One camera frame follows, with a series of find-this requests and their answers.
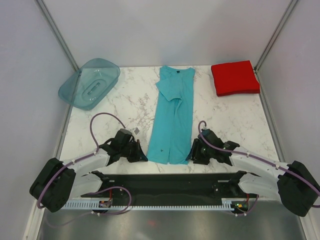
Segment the teal t shirt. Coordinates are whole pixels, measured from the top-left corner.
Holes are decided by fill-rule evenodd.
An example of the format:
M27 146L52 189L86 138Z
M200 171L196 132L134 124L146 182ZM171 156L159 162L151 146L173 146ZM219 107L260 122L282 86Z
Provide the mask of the teal t shirt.
M191 150L195 69L162 66L147 158L159 164L186 164Z

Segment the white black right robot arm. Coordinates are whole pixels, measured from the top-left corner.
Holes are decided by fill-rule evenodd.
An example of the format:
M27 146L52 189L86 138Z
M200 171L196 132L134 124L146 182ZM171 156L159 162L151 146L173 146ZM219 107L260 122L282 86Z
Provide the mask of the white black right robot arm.
M320 186L306 166L266 159L233 141L223 142L210 129L202 129L194 139L187 160L207 165L210 159L237 167L229 191L235 197L244 193L277 200L291 213L305 217L315 207Z

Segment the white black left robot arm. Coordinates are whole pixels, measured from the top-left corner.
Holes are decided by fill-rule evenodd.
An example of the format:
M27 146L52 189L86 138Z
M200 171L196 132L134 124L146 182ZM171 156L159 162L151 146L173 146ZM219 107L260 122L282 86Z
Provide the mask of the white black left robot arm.
M110 185L104 181L105 176L98 171L120 158L130 163L147 162L140 141L127 129L121 128L115 137L98 146L97 151L63 163L51 158L44 165L29 193L40 203L41 207L55 213L67 201L82 195L95 193L99 197L106 196Z

